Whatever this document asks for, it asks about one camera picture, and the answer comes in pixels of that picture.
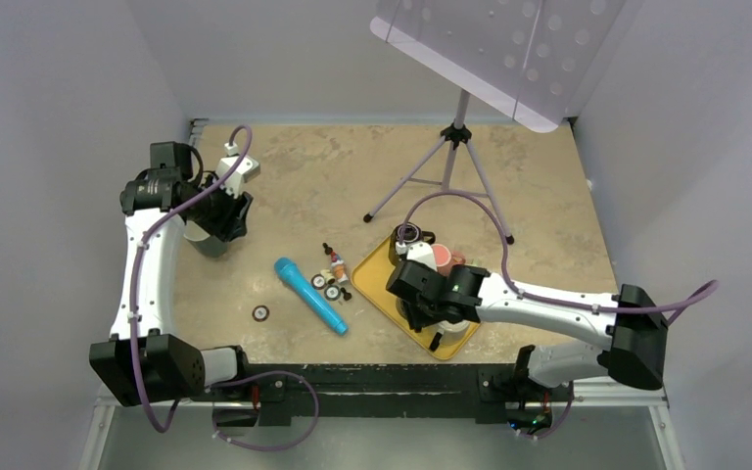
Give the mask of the grey ceramic mug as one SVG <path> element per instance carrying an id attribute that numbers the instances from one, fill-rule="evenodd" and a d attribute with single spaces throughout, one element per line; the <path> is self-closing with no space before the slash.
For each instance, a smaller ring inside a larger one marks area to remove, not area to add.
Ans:
<path id="1" fill-rule="evenodd" d="M 210 259 L 218 259 L 228 251 L 228 242 L 224 242 L 202 228 L 194 221 L 187 221 L 184 238 L 202 256 Z"/>

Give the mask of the black ceramic mug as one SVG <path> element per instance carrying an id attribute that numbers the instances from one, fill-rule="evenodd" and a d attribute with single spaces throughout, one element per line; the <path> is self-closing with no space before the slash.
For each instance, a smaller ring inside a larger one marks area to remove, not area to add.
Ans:
<path id="1" fill-rule="evenodd" d="M 408 222 L 397 225 L 390 236 L 388 258 L 392 265 L 397 265 L 406 258 L 407 245 L 417 242 L 434 244 L 436 234 L 432 231 L 422 230 L 418 225 Z"/>

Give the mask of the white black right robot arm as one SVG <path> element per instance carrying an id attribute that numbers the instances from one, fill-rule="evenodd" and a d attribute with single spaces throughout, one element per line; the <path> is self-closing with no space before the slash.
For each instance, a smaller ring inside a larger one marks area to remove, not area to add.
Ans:
<path id="1" fill-rule="evenodd" d="M 441 322 L 502 322 L 570 337 L 567 344 L 519 356 L 522 365 L 511 371 L 510 384 L 522 398 L 600 376 L 641 390 L 663 386 L 668 326 L 659 312 L 618 313 L 607 294 L 563 291 L 559 305 L 543 303 L 482 267 L 459 265 L 443 276 L 415 260 L 400 262 L 386 289 L 401 300 L 413 329 Z"/>

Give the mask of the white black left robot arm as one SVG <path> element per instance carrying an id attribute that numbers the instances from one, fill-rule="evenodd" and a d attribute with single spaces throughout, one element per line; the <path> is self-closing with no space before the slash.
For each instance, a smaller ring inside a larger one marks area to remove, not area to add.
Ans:
<path id="1" fill-rule="evenodd" d="M 123 406 L 197 397 L 212 385 L 228 400 L 253 386 L 238 347 L 199 350 L 181 340 L 173 320 L 179 248 L 191 243 L 210 257 L 247 233 L 253 197 L 244 191 L 259 163 L 234 144 L 204 173 L 198 151 L 184 143 L 150 147 L 150 165 L 120 193 L 127 253 L 123 289 L 108 340 L 91 345 L 91 368 Z"/>

